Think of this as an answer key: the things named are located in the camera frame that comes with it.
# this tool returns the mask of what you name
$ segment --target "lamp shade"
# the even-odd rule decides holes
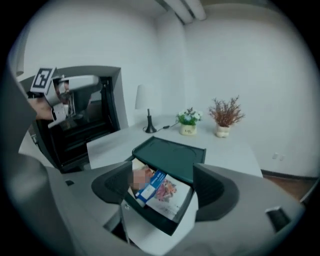
[[[135,109],[145,110],[152,107],[151,90],[148,86],[140,84],[136,91]]]

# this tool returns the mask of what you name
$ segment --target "green tray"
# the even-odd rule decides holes
[[[132,155],[156,170],[192,185],[193,165],[205,163],[206,149],[152,136],[134,148]]]

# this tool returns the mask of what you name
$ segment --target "small white flower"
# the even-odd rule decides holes
[[[194,117],[195,119],[197,119],[197,120],[200,119],[200,115],[199,115],[198,113],[194,113],[194,114],[193,114],[193,117]]]

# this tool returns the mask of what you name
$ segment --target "white vase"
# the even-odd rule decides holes
[[[229,136],[230,127],[221,127],[220,125],[216,125],[215,127],[215,135],[219,138],[227,138]]]
[[[195,125],[185,125],[181,124],[180,134],[192,136],[197,134],[197,127]]]

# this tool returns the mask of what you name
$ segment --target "booklet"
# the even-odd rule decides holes
[[[192,189],[189,185],[157,170],[150,184],[135,196],[159,214],[179,223],[192,196]]]

